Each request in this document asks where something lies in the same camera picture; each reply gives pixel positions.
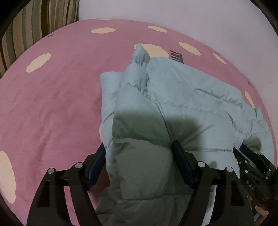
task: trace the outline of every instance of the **striped curtain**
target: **striped curtain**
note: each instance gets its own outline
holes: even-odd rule
[[[0,40],[0,78],[19,56],[51,32],[77,20],[79,0],[31,0]]]

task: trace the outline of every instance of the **bed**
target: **bed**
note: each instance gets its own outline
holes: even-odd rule
[[[102,141],[100,74],[124,71],[137,44],[150,57],[175,60],[238,90],[260,108],[252,83],[225,57],[171,29],[122,19],[90,19],[62,27],[28,48],[0,80],[0,188],[9,208],[26,224],[46,170],[70,168],[94,153]],[[89,195],[94,207],[109,185],[105,170]],[[72,223],[78,225],[67,198]]]

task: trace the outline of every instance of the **yellow polka dot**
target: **yellow polka dot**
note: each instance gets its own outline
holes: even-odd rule
[[[168,32],[168,31],[166,31],[165,29],[160,28],[160,27],[157,27],[157,26],[148,26],[148,28],[153,29],[153,30],[155,30],[155,31],[164,32],[164,33],[167,33],[167,32]]]
[[[113,19],[113,18],[100,18],[98,20],[111,20],[111,19]]]
[[[248,93],[247,91],[244,91],[244,94],[245,94],[247,100],[249,101],[249,103],[251,104],[251,106],[252,106],[253,108],[255,108],[255,105],[254,105],[254,103],[253,103],[253,101],[252,101],[252,99],[251,99],[249,93]]]
[[[46,61],[48,61],[51,57],[50,53],[46,53],[46,54],[42,54],[39,57],[37,57],[36,59],[34,59],[29,66],[26,69],[26,72],[30,73],[33,72],[34,70],[40,68],[41,66],[43,66]]]
[[[99,129],[100,131],[100,141],[103,142],[103,138],[102,138],[102,135],[101,135],[101,130]]]
[[[0,151],[0,189],[6,200],[13,204],[16,200],[16,179],[9,157]]]
[[[116,29],[114,28],[97,28],[92,30],[91,32],[94,34],[106,34],[106,33],[110,33],[116,31]]]
[[[223,64],[227,64],[220,56],[218,56],[216,53],[213,53],[213,55],[219,60],[221,61]]]
[[[193,46],[191,46],[191,45],[189,45],[189,44],[187,44],[187,43],[179,42],[179,45],[180,45],[182,48],[186,49],[188,52],[191,52],[191,53],[193,53],[193,54],[195,54],[195,55],[197,55],[197,56],[200,56],[200,55],[201,55],[201,53],[200,53],[195,47],[193,47]]]
[[[143,48],[147,51],[150,57],[165,57],[169,58],[169,54],[159,46],[155,46],[152,44],[144,44],[140,43]]]

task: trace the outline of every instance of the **silver screw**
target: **silver screw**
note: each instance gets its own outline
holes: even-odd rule
[[[205,164],[204,162],[198,162],[198,166],[199,166],[199,167],[205,167],[206,164]]]
[[[233,169],[232,167],[229,167],[229,166],[227,167],[227,171],[228,171],[228,172],[231,173],[231,172],[233,172],[233,170],[234,170],[234,169]]]
[[[77,169],[81,168],[82,166],[83,166],[82,163],[76,163],[76,164],[75,164],[75,168],[77,168]]]
[[[49,174],[52,174],[52,173],[54,173],[54,168],[49,168],[48,170],[47,170],[47,172],[49,173]]]

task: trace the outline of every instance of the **white wall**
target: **white wall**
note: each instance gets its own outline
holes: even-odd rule
[[[105,17],[165,26],[219,52],[260,93],[278,143],[278,36],[250,0],[80,0],[80,20]]]

